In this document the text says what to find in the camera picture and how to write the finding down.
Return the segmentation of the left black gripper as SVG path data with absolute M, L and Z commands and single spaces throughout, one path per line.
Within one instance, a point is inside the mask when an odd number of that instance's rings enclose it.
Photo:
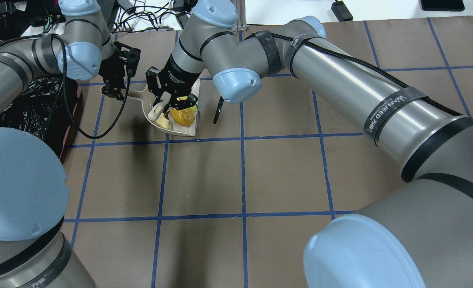
M 99 75 L 103 78 L 103 95 L 123 100 L 122 90 L 127 90 L 125 77 L 135 77 L 141 58 L 141 50 L 121 42 L 112 42 L 114 51 L 110 57 L 102 60 Z

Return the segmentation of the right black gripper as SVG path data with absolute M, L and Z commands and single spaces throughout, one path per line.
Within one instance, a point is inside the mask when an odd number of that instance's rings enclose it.
M 192 87 L 199 79 L 200 73 L 189 73 L 176 69 L 172 66 L 157 70 L 150 67 L 146 71 L 146 81 L 148 90 L 155 96 L 161 97 L 164 92 L 171 94 L 171 100 L 166 108 L 176 108 L 178 97 L 192 94 Z

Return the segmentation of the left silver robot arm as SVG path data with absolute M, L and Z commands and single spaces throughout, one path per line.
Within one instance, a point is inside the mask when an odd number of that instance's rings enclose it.
M 78 126 L 76 81 L 101 75 L 125 100 L 139 51 L 111 40 L 96 0 L 60 0 L 65 27 L 0 44 L 0 288 L 95 288 L 61 232 L 60 155 Z

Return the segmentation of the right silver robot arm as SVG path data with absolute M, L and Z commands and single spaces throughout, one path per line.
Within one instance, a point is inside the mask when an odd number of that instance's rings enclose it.
M 436 101 L 473 116 L 473 16 L 329 23 L 345 51 L 372 60 Z M 133 288 L 306 288 L 309 237 L 404 186 L 394 162 L 318 92 L 292 76 L 225 104 L 209 124 L 216 88 L 200 82 L 196 138 L 144 122 L 145 173 L 159 228 L 148 280 Z

